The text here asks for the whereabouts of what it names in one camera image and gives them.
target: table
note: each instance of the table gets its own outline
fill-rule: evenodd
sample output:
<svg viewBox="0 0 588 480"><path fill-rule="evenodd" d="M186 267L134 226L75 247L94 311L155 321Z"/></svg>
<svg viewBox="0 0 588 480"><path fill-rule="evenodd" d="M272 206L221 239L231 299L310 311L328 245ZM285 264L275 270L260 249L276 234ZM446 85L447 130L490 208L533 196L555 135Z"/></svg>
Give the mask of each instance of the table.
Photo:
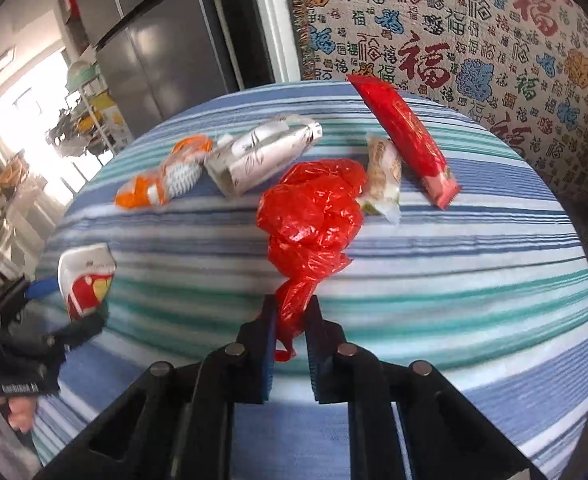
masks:
<svg viewBox="0 0 588 480"><path fill-rule="evenodd" d="M429 205L404 171L400 226L368 217L354 262L317 289L347 338L399 364L445 372L549 478L571 455L588 412L588 265L562 207L538 175L473 121L407 96L464 191ZM104 333L73 352L62 392L40 403L34 439L44 460L109 405L150 363L191 363L234 340L283 281L255 226L260 193L233 200L204 176L184 198L149 210L112 205L119 186L194 132L246 132L281 113L317 119L324 136L305 158L367 161L382 132L353 88L337 82L267 86L223 96L157 126L106 165L69 207L38 274L63 250L107 241L117 261ZM33 309L65 319L60 297ZM304 338L278 364L270 402L239 406L238 479L349 478L346 406L313 402Z"/></svg>

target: human hand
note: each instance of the human hand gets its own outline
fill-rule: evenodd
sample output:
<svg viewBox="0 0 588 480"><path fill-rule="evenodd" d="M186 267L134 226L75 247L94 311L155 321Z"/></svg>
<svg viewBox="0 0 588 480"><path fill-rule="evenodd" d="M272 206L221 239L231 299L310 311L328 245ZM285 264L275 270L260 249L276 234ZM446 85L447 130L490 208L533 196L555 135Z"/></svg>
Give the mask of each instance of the human hand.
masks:
<svg viewBox="0 0 588 480"><path fill-rule="evenodd" d="M14 431L29 433L34 426L35 397L14 397L9 400L10 416L7 422Z"/></svg>
<svg viewBox="0 0 588 480"><path fill-rule="evenodd" d="M34 425L34 413L36 412L36 399L29 397L14 397L8 402L10 415L7 419L8 424L15 431L29 432Z"/></svg>

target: metal pin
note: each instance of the metal pin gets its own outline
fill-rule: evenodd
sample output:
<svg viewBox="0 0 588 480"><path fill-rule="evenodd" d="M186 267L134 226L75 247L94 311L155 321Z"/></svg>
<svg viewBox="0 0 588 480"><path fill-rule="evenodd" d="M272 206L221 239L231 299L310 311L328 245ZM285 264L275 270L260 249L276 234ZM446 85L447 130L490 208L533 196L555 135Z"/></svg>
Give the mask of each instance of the metal pin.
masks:
<svg viewBox="0 0 588 480"><path fill-rule="evenodd" d="M338 353L345 357L352 357L358 351L359 348L354 343L341 343L338 345Z"/></svg>
<svg viewBox="0 0 588 480"><path fill-rule="evenodd" d="M411 364L411 369L418 375L427 376L434 368L427 361L416 361Z"/></svg>
<svg viewBox="0 0 588 480"><path fill-rule="evenodd" d="M163 377L171 372L171 365L165 361L157 361L149 367L149 373L154 377Z"/></svg>
<svg viewBox="0 0 588 480"><path fill-rule="evenodd" d="M245 352L245 347L243 346L242 343L230 343L229 345L227 345L225 347L225 353L227 355L239 356L239 355L243 355L244 352Z"/></svg>

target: red snack package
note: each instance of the red snack package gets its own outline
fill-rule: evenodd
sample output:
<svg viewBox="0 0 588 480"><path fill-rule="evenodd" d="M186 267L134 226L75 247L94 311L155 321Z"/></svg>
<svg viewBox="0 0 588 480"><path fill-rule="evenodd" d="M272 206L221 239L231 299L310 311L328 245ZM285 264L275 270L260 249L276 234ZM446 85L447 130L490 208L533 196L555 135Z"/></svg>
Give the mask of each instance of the red snack package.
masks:
<svg viewBox="0 0 588 480"><path fill-rule="evenodd" d="M431 201L441 209L447 207L462 188L421 120L389 83L363 75L347 79L416 172Z"/></svg>
<svg viewBox="0 0 588 480"><path fill-rule="evenodd" d="M267 257L289 278L276 291L276 337L286 348L276 350L276 361L296 355L294 338L305 331L316 285L351 263L343 249L363 224L355 199L366 182L356 161L315 160L296 164L261 196L256 225L269 233Z"/></svg>

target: white and red package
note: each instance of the white and red package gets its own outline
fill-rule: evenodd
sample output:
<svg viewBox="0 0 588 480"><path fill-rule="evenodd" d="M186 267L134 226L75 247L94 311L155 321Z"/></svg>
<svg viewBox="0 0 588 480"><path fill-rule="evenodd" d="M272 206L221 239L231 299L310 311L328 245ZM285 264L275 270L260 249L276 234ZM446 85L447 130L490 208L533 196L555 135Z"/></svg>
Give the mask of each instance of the white and red package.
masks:
<svg viewBox="0 0 588 480"><path fill-rule="evenodd" d="M416 172L434 205L447 207L462 188L425 125L389 83L373 76L348 75L347 79Z"/></svg>
<svg viewBox="0 0 588 480"><path fill-rule="evenodd" d="M107 295L116 263L107 244L69 249L58 261L58 286L71 319L96 311Z"/></svg>

